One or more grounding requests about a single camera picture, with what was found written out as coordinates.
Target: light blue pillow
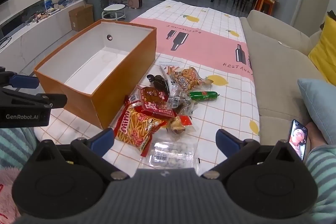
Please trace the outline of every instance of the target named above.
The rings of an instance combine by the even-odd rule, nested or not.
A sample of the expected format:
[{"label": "light blue pillow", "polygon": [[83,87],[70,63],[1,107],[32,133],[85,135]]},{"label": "light blue pillow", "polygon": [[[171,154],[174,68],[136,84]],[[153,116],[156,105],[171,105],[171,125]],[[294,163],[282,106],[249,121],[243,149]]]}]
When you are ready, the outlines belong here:
[{"label": "light blue pillow", "polygon": [[336,86],[323,80],[298,79],[309,115],[328,144],[336,144]]}]

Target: sofa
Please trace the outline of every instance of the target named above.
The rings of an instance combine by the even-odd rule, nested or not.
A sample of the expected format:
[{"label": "sofa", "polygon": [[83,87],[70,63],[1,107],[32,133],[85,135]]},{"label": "sofa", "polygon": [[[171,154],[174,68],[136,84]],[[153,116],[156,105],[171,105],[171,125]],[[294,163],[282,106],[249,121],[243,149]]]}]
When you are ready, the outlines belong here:
[{"label": "sofa", "polygon": [[307,37],[290,25],[252,10],[241,17],[253,70],[260,116],[260,143],[287,139],[293,119],[311,121],[297,84],[298,78],[323,80],[308,58],[321,31]]}]

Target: clear plastic container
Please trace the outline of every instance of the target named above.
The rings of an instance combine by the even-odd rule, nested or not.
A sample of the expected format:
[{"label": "clear plastic container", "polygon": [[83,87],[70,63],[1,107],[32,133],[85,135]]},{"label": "clear plastic container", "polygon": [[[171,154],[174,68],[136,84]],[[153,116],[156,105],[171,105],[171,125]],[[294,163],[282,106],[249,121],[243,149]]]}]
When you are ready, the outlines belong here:
[{"label": "clear plastic container", "polygon": [[196,144],[153,141],[147,157],[142,159],[142,164],[157,169],[195,168],[195,171],[198,172],[199,161],[196,157]]}]

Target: cardboard box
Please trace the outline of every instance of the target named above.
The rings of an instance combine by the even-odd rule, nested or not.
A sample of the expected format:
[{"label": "cardboard box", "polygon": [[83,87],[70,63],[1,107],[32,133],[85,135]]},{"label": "cardboard box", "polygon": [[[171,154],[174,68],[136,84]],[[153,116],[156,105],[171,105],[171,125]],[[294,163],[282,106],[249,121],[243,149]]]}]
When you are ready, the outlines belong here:
[{"label": "cardboard box", "polygon": [[71,27],[74,31],[81,31],[90,26],[93,21],[93,5],[85,4],[69,11]]},{"label": "cardboard box", "polygon": [[155,60],[156,28],[99,20],[34,69],[46,93],[68,97],[66,110],[107,128]]}]

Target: plastic packaged snack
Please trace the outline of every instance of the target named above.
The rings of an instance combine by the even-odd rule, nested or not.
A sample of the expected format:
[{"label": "plastic packaged snack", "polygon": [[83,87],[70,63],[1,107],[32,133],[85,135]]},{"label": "plastic packaged snack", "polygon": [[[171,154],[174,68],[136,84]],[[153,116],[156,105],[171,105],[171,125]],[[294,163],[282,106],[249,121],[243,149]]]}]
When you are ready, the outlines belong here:
[{"label": "plastic packaged snack", "polygon": [[138,148],[141,156],[146,156],[152,135],[167,122],[137,112],[137,103],[127,102],[114,130],[116,139]]},{"label": "plastic packaged snack", "polygon": [[181,86],[175,83],[167,100],[170,106],[178,115],[191,115],[194,110],[194,101],[182,90]]},{"label": "plastic packaged snack", "polygon": [[177,135],[185,132],[186,127],[192,125],[189,116],[177,116],[168,123],[169,129]]},{"label": "plastic packaged snack", "polygon": [[157,90],[164,91],[167,95],[169,95],[168,82],[161,75],[147,75],[147,79]]},{"label": "plastic packaged snack", "polygon": [[213,101],[219,94],[215,91],[192,91],[188,92],[188,96],[194,101]]},{"label": "plastic packaged snack", "polygon": [[185,92],[194,89],[198,85],[211,85],[213,83],[210,79],[201,78],[197,70],[193,67],[181,71],[172,68],[168,73],[170,73],[170,77],[178,83]]},{"label": "plastic packaged snack", "polygon": [[147,157],[142,159],[142,164],[158,169],[195,168],[198,172],[196,147],[196,144],[155,140],[150,145]]},{"label": "plastic packaged snack", "polygon": [[132,103],[137,103],[134,106],[137,112],[161,119],[175,117],[173,110],[166,103],[167,99],[165,92],[150,86],[138,86],[138,92],[130,97]]},{"label": "plastic packaged snack", "polygon": [[167,85],[169,89],[169,94],[172,91],[172,88],[175,84],[174,79],[171,78],[170,74],[173,69],[179,69],[179,63],[176,62],[159,62],[160,68],[163,72],[164,78],[167,80]]}]

